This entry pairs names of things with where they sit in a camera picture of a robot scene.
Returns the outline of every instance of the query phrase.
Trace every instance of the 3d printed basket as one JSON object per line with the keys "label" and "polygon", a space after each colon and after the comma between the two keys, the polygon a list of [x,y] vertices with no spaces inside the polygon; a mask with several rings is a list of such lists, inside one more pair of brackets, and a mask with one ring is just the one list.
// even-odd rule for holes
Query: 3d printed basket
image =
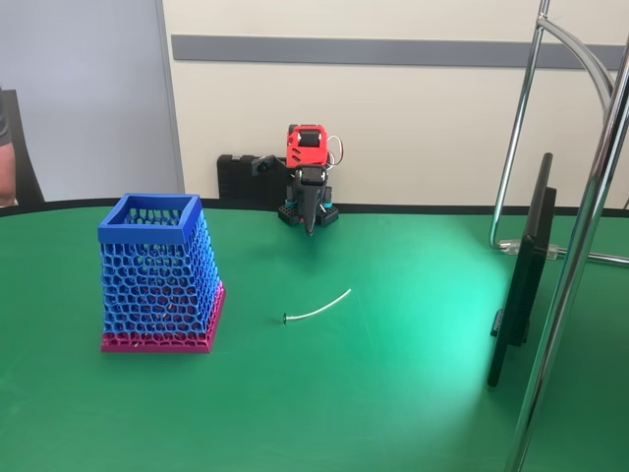
{"label": "3d printed basket", "polygon": [[102,351],[209,352],[226,292],[199,196],[127,194],[98,241]]}

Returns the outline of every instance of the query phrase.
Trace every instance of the white cable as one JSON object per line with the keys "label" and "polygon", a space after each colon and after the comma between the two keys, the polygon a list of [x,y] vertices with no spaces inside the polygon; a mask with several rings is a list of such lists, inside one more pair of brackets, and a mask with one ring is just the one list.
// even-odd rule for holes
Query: white cable
{"label": "white cable", "polygon": [[335,305],[336,303],[338,303],[341,300],[343,300],[351,291],[352,291],[352,289],[348,288],[347,291],[343,295],[338,297],[336,300],[328,303],[327,305],[325,305],[324,307],[319,308],[318,310],[314,310],[313,312],[306,313],[305,315],[299,315],[298,317],[287,317],[286,314],[284,314],[284,324],[286,324],[286,322],[291,322],[293,320],[302,320],[304,318],[311,317],[312,315],[316,315],[317,313],[321,313],[323,310],[327,310],[332,305]]}
{"label": "white cable", "polygon": [[325,164],[325,170],[330,170],[332,167],[334,167],[335,162],[336,162],[336,156],[334,155],[334,152],[332,152],[331,150],[329,150],[327,152],[327,158],[330,159],[331,158],[331,162],[328,162],[327,164]]}
{"label": "white cable", "polygon": [[341,163],[341,160],[343,160],[343,154],[345,153],[343,150],[343,142],[341,141],[341,139],[336,136],[336,135],[332,135],[330,137],[327,138],[328,141],[335,139],[338,142],[338,147],[339,147],[339,152],[340,152],[340,157],[338,158],[338,162],[335,162],[333,165],[338,165]]}

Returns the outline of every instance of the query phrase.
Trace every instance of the black table edge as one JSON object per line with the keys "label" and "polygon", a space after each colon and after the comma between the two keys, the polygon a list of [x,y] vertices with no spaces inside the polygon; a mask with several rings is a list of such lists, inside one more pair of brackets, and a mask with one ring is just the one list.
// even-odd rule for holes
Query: black table edge
{"label": "black table edge", "polygon": [[[54,209],[113,207],[119,199],[86,199],[62,200],[46,202],[32,206],[9,206],[0,208],[0,217],[14,214],[37,213]],[[277,208],[266,204],[242,200],[201,199],[204,208],[218,209],[254,209],[276,211]],[[376,204],[335,204],[341,213],[397,213],[397,214],[492,214],[493,206],[459,206],[459,205],[376,205]],[[558,206],[555,214],[575,216],[575,206]],[[502,214],[526,215],[528,206],[505,206]],[[602,215],[606,217],[629,217],[629,209],[605,208]]]}

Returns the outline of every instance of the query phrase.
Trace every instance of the person's arm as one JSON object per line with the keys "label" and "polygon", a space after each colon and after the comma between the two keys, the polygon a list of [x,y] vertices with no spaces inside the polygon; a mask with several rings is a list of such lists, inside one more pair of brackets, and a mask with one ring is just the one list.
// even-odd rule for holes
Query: person's arm
{"label": "person's arm", "polygon": [[16,201],[16,155],[11,144],[9,121],[0,98],[0,207]]}

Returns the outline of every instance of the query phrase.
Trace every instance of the gray wall panel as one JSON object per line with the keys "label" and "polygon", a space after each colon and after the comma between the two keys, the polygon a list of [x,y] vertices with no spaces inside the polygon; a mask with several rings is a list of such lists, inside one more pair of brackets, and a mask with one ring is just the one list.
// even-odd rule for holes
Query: gray wall panel
{"label": "gray wall panel", "polygon": [[155,0],[3,2],[0,86],[48,201],[177,192],[159,28]]}
{"label": "gray wall panel", "polygon": [[[525,42],[436,41],[172,35],[173,57],[183,61],[276,62],[439,67],[525,67]],[[617,70],[623,46],[592,45],[602,63]],[[539,67],[581,69],[562,44],[544,44]]]}

